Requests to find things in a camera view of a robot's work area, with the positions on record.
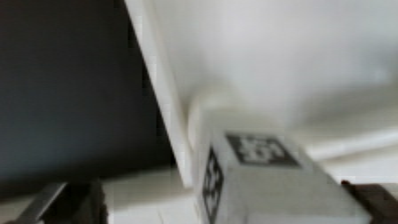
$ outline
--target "printed logo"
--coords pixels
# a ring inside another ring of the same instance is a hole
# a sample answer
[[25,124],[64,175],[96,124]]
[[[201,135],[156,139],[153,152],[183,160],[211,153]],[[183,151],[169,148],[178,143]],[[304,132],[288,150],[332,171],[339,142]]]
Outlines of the printed logo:
[[274,136],[227,134],[226,137],[242,164],[282,167],[300,166]]
[[202,184],[202,199],[210,224],[215,224],[217,210],[220,204],[224,175],[215,157],[213,149],[210,149],[204,184]]

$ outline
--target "black object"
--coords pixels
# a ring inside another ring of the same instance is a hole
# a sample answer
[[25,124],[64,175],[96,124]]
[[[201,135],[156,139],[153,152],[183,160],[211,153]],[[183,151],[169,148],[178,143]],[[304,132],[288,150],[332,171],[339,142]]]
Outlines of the black object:
[[352,184],[348,181],[341,185],[371,214],[369,224],[398,224],[398,200],[378,184]]
[[99,181],[50,184],[18,219],[7,224],[107,224]]
[[0,1],[0,201],[172,163],[123,0]]

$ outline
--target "dark wall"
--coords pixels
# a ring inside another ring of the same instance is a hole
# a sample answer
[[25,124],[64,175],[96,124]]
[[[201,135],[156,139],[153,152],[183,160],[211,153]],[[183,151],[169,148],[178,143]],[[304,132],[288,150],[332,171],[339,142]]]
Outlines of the dark wall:
[[172,162],[123,2],[0,1],[0,198]]

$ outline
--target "label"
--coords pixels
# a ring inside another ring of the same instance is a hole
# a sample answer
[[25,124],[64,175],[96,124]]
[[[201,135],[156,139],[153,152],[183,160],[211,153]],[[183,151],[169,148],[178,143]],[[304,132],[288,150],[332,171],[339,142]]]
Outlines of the label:
[[227,133],[226,138],[240,164],[300,167],[275,136]]
[[222,184],[224,184],[224,174],[211,148],[206,164],[204,184],[202,184],[202,200],[204,200],[204,208],[210,224],[215,224],[217,211],[220,205]]

